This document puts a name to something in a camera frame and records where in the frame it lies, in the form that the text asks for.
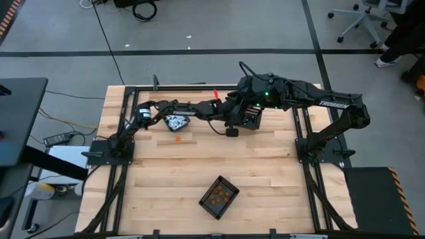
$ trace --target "person's leg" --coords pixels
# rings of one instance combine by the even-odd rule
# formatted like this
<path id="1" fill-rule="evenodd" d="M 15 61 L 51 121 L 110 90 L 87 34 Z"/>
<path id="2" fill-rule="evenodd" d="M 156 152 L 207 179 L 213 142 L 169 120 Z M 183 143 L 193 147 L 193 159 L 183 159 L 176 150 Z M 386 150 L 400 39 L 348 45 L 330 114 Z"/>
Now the person's leg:
<path id="1" fill-rule="evenodd" d="M 390 66 L 396 63 L 399 56 L 413 52 L 425 42 L 425 22 L 418 25 L 398 44 L 388 49 L 376 62 L 378 67 Z"/>
<path id="2" fill-rule="evenodd" d="M 425 19 L 425 1 L 415 3 L 413 9 L 406 12 L 403 20 L 388 36 L 383 44 L 383 50 L 393 47 L 398 44 L 410 31 L 413 31 Z"/>

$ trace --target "concrete floor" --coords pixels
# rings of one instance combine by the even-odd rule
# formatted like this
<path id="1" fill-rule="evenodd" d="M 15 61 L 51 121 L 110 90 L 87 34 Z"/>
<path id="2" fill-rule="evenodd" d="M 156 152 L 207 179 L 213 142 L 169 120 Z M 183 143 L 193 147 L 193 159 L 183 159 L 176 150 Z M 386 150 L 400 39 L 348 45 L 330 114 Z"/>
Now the concrete floor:
<path id="1" fill-rule="evenodd" d="M 26 1 L 0 52 L 107 51 L 93 9 L 83 9 L 79 0 Z M 336 15 L 332 8 L 351 9 L 352 0 L 307 0 L 322 49 L 368 49 L 372 38 L 361 26 L 339 44 L 336 38 L 353 19 Z M 180 0 L 159 1 L 152 22 L 139 23 L 128 11 L 118 11 L 113 1 L 98 6 L 101 22 L 112 50 L 187 50 L 232 48 L 313 49 L 303 5 L 298 0 Z M 385 38 L 388 31 L 379 28 Z M 420 173 L 425 162 L 421 145 L 425 129 L 423 102 L 414 90 L 399 80 L 416 60 L 405 56 L 401 63 L 378 69 L 373 54 L 324 55 L 334 90 L 364 94 L 372 124 L 365 130 L 345 134 L 356 167 L 392 166 L 404 188 L 421 234 L 425 234 L 425 190 Z M 242 76 L 237 63 L 245 61 L 257 72 L 273 71 L 286 78 L 323 83 L 314 54 L 198 54 L 162 56 L 117 56 L 126 84 L 151 84 L 158 75 L 162 84 L 191 82 L 237 83 Z M 48 90 L 78 96 L 103 97 L 108 85 L 121 84 L 110 56 L 0 57 L 2 78 L 46 77 Z M 46 93 L 42 108 L 52 116 L 84 125 L 97 125 L 103 101 L 81 100 Z M 32 135 L 37 139 L 70 131 L 68 125 L 37 117 Z M 80 145 L 80 139 L 72 144 Z M 29 145 L 44 147 L 30 139 Z M 35 222 L 41 229 L 72 211 L 79 200 L 46 201 L 39 204 Z M 13 238 L 20 230 L 24 204 Z M 40 238 L 74 232 L 76 215 L 70 216 Z"/>

